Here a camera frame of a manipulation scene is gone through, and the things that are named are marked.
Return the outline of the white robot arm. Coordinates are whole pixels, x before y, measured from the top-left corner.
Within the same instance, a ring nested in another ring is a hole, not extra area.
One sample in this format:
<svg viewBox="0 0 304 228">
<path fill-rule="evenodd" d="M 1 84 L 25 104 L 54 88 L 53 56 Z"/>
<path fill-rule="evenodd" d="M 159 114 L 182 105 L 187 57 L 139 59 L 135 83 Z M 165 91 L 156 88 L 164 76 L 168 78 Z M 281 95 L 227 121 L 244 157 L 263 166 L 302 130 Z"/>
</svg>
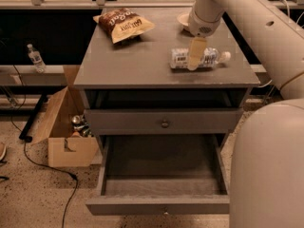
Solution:
<svg viewBox="0 0 304 228">
<path fill-rule="evenodd" d="M 304 228 L 304 31 L 268 0 L 196 0 L 189 28 L 227 14 L 258 64 L 258 86 L 281 101 L 241 125 L 231 160 L 229 228 Z"/>
</svg>

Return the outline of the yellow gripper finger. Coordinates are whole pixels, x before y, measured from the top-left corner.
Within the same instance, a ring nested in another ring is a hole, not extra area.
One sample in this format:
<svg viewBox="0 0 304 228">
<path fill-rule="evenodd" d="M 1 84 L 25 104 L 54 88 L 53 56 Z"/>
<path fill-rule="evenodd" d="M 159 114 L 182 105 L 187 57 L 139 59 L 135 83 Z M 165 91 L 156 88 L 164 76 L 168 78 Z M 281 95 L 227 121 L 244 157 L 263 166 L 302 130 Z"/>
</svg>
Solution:
<svg viewBox="0 0 304 228">
<path fill-rule="evenodd" d="M 196 70 L 200 64 L 203 52 L 206 49 L 207 41 L 203 37 L 195 37 L 190 44 L 188 50 L 188 65 L 189 70 Z"/>
</svg>

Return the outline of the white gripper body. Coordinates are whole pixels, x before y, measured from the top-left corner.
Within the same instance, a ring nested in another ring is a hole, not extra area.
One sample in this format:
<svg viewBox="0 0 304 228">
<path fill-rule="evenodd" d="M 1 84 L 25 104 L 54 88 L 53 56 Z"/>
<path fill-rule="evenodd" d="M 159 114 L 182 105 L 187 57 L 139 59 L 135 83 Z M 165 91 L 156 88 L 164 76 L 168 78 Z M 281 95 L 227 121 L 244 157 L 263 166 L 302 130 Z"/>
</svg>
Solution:
<svg viewBox="0 0 304 228">
<path fill-rule="evenodd" d="M 197 37 L 208 37 L 215 33 L 219 27 L 219 19 L 207 19 L 194 10 L 189 13 L 188 28 L 189 32 Z"/>
</svg>

